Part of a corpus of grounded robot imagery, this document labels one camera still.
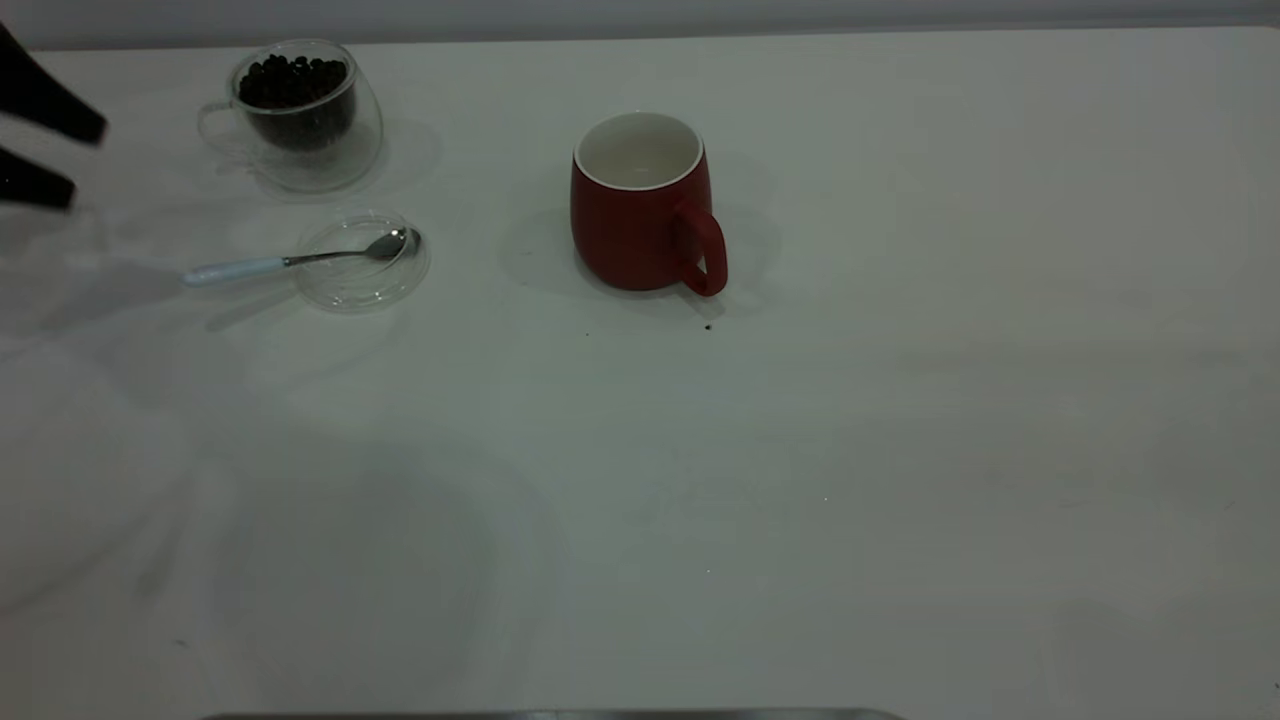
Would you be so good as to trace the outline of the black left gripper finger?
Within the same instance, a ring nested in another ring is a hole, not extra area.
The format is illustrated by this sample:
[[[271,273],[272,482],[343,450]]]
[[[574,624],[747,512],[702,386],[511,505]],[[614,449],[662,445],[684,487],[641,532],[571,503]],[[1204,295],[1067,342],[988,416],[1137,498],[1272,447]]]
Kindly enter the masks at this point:
[[[67,210],[76,183],[65,176],[1,149],[1,201],[27,208]]]
[[[47,73],[5,26],[1,110],[86,145],[100,145],[108,132],[108,119]]]

